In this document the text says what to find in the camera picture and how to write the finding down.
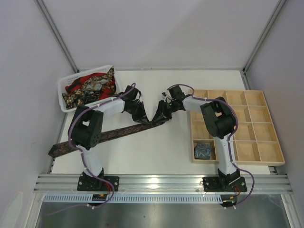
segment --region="black mounting base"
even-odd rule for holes
[[[205,192],[235,192],[235,186],[238,186],[241,192],[247,191],[247,186],[244,177],[240,177],[235,182],[226,187],[220,185],[219,177],[204,177],[203,186]]]
[[[119,177],[104,176],[103,171],[98,177],[105,179],[106,181],[109,181],[111,184],[113,184],[114,191],[118,191]],[[105,191],[105,192],[107,192],[108,187],[104,182],[97,180],[94,177],[88,176],[83,172],[78,179],[77,191]]]

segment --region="white table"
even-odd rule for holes
[[[142,93],[145,110],[151,120],[161,93],[173,84],[188,84],[194,89],[244,89],[239,71],[232,70],[151,70],[117,71],[121,90],[132,82]],[[67,131],[74,112],[67,116],[61,142],[67,141]],[[135,125],[128,113],[117,114],[103,122],[102,131]],[[164,125],[140,133],[107,141],[96,146],[107,174],[216,174],[217,165],[192,164],[188,113],[173,113]],[[245,166],[254,174],[269,174],[267,166]],[[55,159],[52,173],[78,174],[83,171],[79,152]]]

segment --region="brown patterned cloth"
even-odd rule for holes
[[[163,123],[152,123],[152,124],[138,124],[130,127],[124,127],[108,132],[102,132],[101,138],[99,143],[103,143],[109,140],[118,139],[120,137],[124,137],[127,135],[131,135],[134,133],[142,132],[144,130],[148,130],[157,126],[162,125]],[[68,144],[68,142],[61,142],[57,143],[52,146],[51,150],[48,152],[48,154],[53,157],[60,157],[62,155],[68,154],[75,151],[73,148],[71,148]]]
[[[96,96],[95,87],[100,88],[100,93],[110,89],[114,94],[116,88],[113,88],[113,86],[115,86],[114,67],[111,67],[105,75],[91,77],[83,83],[81,88],[76,89],[70,94],[62,94],[67,105],[66,109],[76,108],[79,105],[85,105],[98,100],[99,97]]]

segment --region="back wall panel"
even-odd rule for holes
[[[78,68],[237,67],[278,0],[45,0]]]

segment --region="patterned fabric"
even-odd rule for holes
[[[79,105],[85,105],[94,101],[110,97],[116,92],[114,67],[106,74],[98,74],[87,79],[80,88],[73,90],[68,94],[62,94],[66,102],[66,108],[76,108]]]
[[[152,124],[138,124],[138,125],[134,125],[134,126],[130,126],[130,127],[124,127],[124,128],[120,128],[120,129],[116,129],[116,130],[112,130],[112,131],[108,131],[108,132],[102,132],[101,133],[101,138],[99,143],[103,143],[109,140],[113,140],[113,139],[118,139],[120,137],[124,137],[127,135],[131,135],[134,133],[138,133],[138,132],[142,132],[144,130],[148,130],[157,126],[162,125],[163,123],[152,123]],[[51,148],[51,150],[49,151],[49,155],[53,158],[65,155],[67,153],[71,153],[75,151],[73,148],[71,148],[68,144],[68,142],[61,142],[58,144],[53,145],[53,147]]]

